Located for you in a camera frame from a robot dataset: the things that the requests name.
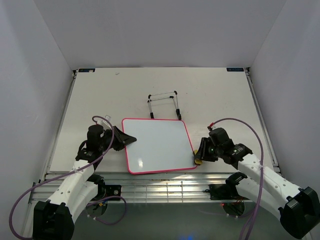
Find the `yellow bone shaped eraser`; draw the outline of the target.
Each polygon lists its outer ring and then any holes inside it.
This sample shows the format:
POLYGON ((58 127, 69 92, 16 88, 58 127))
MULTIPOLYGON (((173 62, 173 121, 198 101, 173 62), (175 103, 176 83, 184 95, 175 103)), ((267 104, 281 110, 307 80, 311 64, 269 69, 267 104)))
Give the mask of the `yellow bone shaped eraser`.
POLYGON ((199 159, 199 158, 196 158, 197 153, 198 153, 198 150, 194 150, 194 151, 193 151, 193 157, 194 157, 193 163, 194 163, 196 166, 201 166, 201 165, 203 164, 203 161, 202 161, 201 159, 199 159))

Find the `pink framed whiteboard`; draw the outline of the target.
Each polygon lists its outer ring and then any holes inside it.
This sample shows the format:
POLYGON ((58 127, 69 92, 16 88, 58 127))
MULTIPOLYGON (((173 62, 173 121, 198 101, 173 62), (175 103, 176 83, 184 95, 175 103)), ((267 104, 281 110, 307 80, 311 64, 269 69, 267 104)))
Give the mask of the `pink framed whiteboard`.
POLYGON ((184 121, 124 118, 122 131, 136 141, 125 147, 128 172, 133 175, 193 170, 193 146, 184 121))

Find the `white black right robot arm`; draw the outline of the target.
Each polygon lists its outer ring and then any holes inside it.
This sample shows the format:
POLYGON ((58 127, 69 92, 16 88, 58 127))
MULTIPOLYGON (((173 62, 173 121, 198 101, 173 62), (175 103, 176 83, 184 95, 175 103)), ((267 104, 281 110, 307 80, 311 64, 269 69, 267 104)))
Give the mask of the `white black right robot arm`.
POLYGON ((256 202, 272 213, 292 237, 302 239, 320 223, 320 200, 315 190, 293 184, 263 166, 251 149, 233 143, 223 128, 211 129, 193 156, 196 165, 222 159, 233 166, 236 173, 225 181, 231 196, 256 202))

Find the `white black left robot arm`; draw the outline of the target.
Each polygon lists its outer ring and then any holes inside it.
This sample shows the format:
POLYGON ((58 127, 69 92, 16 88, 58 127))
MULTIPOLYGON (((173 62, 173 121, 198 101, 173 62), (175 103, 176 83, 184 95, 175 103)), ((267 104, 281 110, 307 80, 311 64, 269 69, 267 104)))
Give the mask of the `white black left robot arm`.
POLYGON ((136 140, 116 126, 105 129, 99 124, 91 125, 87 139, 79 146, 71 174, 46 201, 35 205, 32 238, 70 240, 84 209, 92 205, 105 207, 108 200, 124 201, 120 194, 112 194, 104 178, 95 171, 106 151, 121 151, 136 140))

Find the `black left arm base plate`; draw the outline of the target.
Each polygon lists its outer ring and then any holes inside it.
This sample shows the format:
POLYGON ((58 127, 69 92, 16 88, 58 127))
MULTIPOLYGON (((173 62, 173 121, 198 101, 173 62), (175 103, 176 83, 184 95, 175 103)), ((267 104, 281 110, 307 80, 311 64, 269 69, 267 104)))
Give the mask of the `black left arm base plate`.
POLYGON ((122 186, 118 184, 102 184, 98 190, 98 200, 106 197, 120 196, 122 186))

